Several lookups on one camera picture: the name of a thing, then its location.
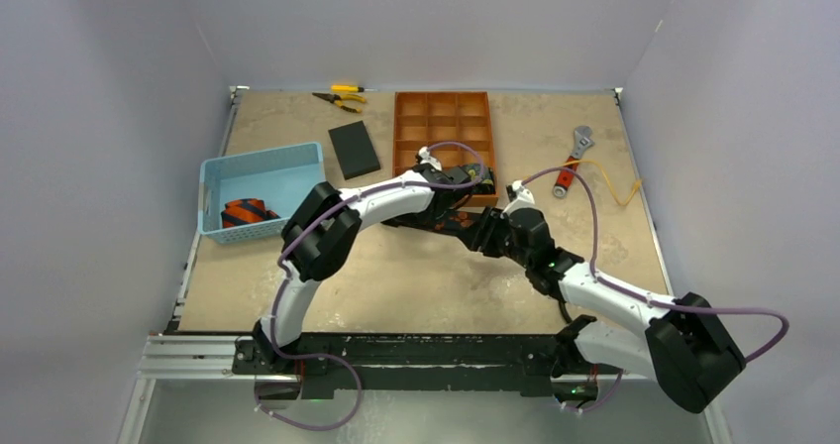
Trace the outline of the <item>dark orange floral tie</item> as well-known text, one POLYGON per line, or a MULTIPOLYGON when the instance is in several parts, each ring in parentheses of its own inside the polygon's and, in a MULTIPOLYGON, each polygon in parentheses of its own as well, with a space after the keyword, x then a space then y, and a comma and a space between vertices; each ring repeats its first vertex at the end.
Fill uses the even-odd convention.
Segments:
POLYGON ((478 224, 486 210, 488 207, 446 209, 439 213, 409 213, 385 220, 382 225, 469 239, 478 232, 478 224))

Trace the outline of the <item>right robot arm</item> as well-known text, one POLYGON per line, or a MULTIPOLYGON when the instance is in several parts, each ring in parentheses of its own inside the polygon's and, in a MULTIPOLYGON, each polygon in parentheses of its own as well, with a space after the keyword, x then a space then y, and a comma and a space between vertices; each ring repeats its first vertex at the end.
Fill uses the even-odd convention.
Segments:
POLYGON ((700 413, 746 368, 747 361, 702 296, 648 294, 555 244, 543 213, 487 208, 458 235, 471 251, 506 258, 533 288, 588 309, 557 336, 566 370, 608 365, 656 382, 680 408, 700 413))

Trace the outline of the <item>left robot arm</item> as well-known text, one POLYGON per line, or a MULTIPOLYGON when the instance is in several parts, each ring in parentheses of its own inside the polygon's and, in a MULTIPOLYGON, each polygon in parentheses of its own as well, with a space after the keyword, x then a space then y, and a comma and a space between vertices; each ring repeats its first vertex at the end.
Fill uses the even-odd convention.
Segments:
POLYGON ((403 216, 436 220, 473 194, 484 171, 484 166, 441 169, 421 163, 361 188, 338 189, 328 181, 316 184, 281 233, 284 244, 277 265, 282 279, 255 327, 264 336, 257 349, 258 362, 273 374, 292 367, 292 343, 302 334, 317 289, 344 266, 364 229, 403 216))

